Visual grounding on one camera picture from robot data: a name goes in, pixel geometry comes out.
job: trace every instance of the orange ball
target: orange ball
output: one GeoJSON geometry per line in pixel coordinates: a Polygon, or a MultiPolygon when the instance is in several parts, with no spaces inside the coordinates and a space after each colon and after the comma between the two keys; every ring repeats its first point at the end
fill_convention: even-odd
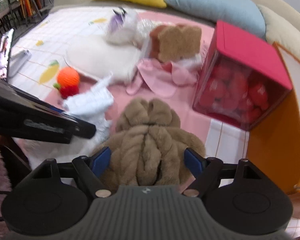
{"type": "Polygon", "coordinates": [[[61,87],[78,86],[80,83],[80,76],[73,68],[65,67],[59,71],[57,82],[61,87]]]}

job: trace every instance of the light blue pillow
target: light blue pillow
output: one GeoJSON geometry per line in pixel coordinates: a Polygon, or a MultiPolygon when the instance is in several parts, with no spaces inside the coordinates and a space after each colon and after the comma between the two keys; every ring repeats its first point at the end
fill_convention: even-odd
{"type": "Polygon", "coordinates": [[[184,13],[208,19],[222,20],[238,26],[260,38],[266,36],[266,24],[257,5],[251,0],[164,0],[184,13]]]}

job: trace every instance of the brown plush toy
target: brown plush toy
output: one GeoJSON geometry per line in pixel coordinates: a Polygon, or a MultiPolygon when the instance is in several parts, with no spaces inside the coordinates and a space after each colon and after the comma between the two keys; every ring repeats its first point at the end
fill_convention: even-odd
{"type": "Polygon", "coordinates": [[[119,185],[179,185],[191,176],[183,162],[190,147],[202,157],[200,139],[180,128],[177,113],[159,99],[132,100],[122,112],[116,134],[96,149],[109,147],[112,154],[101,181],[111,190],[119,185]]]}
{"type": "Polygon", "coordinates": [[[150,57],[160,62],[191,58],[200,52],[201,34],[202,30],[197,26],[160,25],[150,33],[150,57]]]}

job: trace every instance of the red plastic box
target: red plastic box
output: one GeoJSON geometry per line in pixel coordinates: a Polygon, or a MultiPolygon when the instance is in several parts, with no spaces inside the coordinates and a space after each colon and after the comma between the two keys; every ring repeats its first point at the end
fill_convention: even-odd
{"type": "Polygon", "coordinates": [[[193,109],[250,130],[289,93],[292,84],[277,51],[262,39],[218,21],[193,109]]]}

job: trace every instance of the red box lid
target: red box lid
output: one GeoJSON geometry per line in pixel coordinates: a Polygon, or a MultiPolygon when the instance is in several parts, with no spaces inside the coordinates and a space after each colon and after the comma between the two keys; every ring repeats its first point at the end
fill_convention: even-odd
{"type": "Polygon", "coordinates": [[[257,36],[218,21],[217,50],[291,90],[292,84],[276,49],[257,36]]]}

